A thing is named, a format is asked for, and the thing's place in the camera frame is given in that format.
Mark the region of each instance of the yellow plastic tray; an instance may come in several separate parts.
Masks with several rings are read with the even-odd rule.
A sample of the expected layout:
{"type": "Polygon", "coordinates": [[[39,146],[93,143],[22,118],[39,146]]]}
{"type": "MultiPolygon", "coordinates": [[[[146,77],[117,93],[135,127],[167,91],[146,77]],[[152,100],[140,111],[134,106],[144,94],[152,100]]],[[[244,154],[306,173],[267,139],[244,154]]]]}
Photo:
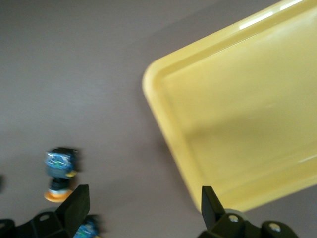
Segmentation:
{"type": "Polygon", "coordinates": [[[317,1],[281,1],[149,66],[143,88],[200,209],[317,183],[317,1]]]}

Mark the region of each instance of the screw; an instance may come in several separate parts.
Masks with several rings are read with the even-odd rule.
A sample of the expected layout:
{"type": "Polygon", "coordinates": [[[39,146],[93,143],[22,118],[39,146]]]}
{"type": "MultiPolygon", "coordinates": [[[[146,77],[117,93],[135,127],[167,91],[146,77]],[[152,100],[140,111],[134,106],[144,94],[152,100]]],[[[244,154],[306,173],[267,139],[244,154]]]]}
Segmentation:
{"type": "Polygon", "coordinates": [[[239,221],[239,218],[236,216],[236,215],[230,215],[229,216],[229,220],[231,222],[238,222],[239,221]]]}
{"type": "Polygon", "coordinates": [[[281,231],[281,227],[276,223],[270,223],[268,226],[275,232],[281,231]]]}
{"type": "Polygon", "coordinates": [[[48,214],[44,214],[44,215],[42,215],[41,217],[40,217],[40,221],[42,222],[42,221],[45,221],[45,220],[47,220],[48,218],[50,218],[50,216],[48,215],[48,214]]]}

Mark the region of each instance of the blue toy figure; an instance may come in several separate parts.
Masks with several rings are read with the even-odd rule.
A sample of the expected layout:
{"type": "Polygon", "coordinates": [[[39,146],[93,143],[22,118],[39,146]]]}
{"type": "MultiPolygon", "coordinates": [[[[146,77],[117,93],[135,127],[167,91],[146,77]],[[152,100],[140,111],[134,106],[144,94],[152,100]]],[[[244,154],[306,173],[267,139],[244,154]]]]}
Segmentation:
{"type": "Polygon", "coordinates": [[[74,238],[99,238],[97,221],[93,215],[88,215],[84,223],[77,230],[74,238]]]}
{"type": "Polygon", "coordinates": [[[75,171],[77,151],[58,147],[46,154],[47,173],[53,179],[44,197],[51,202],[63,202],[72,193],[69,183],[77,174],[75,171]]]}

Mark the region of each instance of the bolt head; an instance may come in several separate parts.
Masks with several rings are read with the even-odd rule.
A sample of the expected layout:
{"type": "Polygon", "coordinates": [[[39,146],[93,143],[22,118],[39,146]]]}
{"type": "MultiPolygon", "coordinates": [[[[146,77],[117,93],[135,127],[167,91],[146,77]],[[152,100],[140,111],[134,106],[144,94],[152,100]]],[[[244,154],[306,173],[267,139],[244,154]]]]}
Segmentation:
{"type": "Polygon", "coordinates": [[[280,232],[281,231],[281,227],[278,224],[276,224],[276,223],[272,222],[268,226],[275,232],[280,232]]]}
{"type": "Polygon", "coordinates": [[[239,221],[239,218],[236,216],[236,215],[229,215],[229,220],[231,222],[238,222],[239,221]]]}

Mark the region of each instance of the small figurine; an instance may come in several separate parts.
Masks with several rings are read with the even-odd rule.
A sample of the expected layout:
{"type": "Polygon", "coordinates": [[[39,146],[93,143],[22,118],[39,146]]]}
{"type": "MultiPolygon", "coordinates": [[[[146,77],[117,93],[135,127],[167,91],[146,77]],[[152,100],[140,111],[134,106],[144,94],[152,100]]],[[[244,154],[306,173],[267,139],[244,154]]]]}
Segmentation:
{"type": "Polygon", "coordinates": [[[70,180],[77,174],[75,162],[77,151],[68,148],[55,148],[46,153],[47,173],[53,179],[44,197],[51,202],[63,202],[72,191],[70,180]]]}
{"type": "Polygon", "coordinates": [[[95,215],[88,215],[77,230],[74,238],[100,238],[95,215]]]}

